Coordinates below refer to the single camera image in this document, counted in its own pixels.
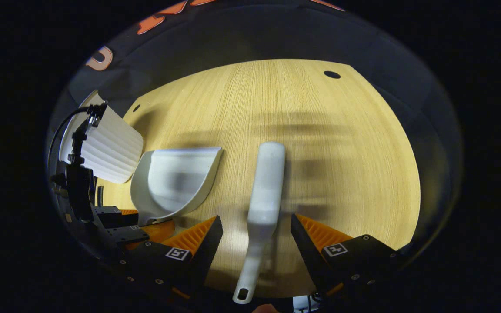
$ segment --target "dustpan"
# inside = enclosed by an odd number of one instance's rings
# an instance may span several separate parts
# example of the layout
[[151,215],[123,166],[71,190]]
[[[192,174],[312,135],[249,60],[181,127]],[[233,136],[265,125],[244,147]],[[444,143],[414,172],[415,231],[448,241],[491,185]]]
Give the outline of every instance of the dustpan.
[[139,226],[187,214],[200,206],[214,183],[221,152],[221,147],[145,152],[131,182]]

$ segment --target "white brush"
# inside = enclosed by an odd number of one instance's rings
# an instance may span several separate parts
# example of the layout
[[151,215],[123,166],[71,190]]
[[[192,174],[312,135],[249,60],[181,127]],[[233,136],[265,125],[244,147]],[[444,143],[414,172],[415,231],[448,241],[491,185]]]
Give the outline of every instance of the white brush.
[[276,141],[260,145],[247,217],[249,245],[243,270],[233,294],[235,303],[249,303],[253,297],[264,247],[278,224],[284,166],[284,145]]

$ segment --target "light wood grain surface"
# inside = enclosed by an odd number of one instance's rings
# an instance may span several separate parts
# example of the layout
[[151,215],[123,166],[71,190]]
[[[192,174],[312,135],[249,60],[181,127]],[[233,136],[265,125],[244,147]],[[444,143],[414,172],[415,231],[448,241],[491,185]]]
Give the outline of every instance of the light wood grain surface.
[[[174,218],[183,230],[221,217],[224,233],[205,282],[209,287],[233,292],[237,284],[258,146],[264,141],[284,144],[287,161],[280,219],[255,296],[315,290],[290,234],[295,212],[350,236],[371,234],[393,249],[412,238],[420,186],[411,146],[388,104],[348,65],[263,60],[217,67],[141,96],[124,120],[143,135],[143,151],[223,147],[207,199]],[[134,209],[130,180],[98,184],[104,186],[104,205]]]

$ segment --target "black background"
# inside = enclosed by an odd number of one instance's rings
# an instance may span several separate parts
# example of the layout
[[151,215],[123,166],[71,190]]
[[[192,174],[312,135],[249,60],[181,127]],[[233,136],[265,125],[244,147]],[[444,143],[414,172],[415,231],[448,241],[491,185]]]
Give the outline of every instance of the black background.
[[[173,3],[0,3],[0,310],[161,311],[96,267],[48,207],[43,136],[62,87],[90,51]],[[332,3],[423,59],[464,133],[464,185],[447,226],[360,309],[501,310],[501,3]]]

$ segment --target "black cable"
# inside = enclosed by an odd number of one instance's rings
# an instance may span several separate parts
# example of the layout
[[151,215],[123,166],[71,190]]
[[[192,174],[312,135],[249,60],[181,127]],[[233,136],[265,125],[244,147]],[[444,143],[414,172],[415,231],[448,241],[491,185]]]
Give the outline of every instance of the black cable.
[[50,150],[48,151],[47,153],[47,164],[46,164],[46,169],[47,170],[50,170],[50,157],[51,157],[51,150],[53,149],[53,144],[55,143],[55,139],[57,138],[57,134],[59,133],[59,131],[61,130],[61,128],[65,125],[65,123],[67,123],[73,116],[77,115],[78,113],[82,113],[82,112],[87,112],[89,109],[89,107],[79,107],[78,109],[76,109],[75,111],[73,111],[73,113],[70,113],[69,116],[67,116],[66,119],[64,119],[61,124],[59,125],[59,127],[57,128],[57,130],[55,131],[55,133],[53,134],[53,138],[51,139],[51,143],[50,143]]

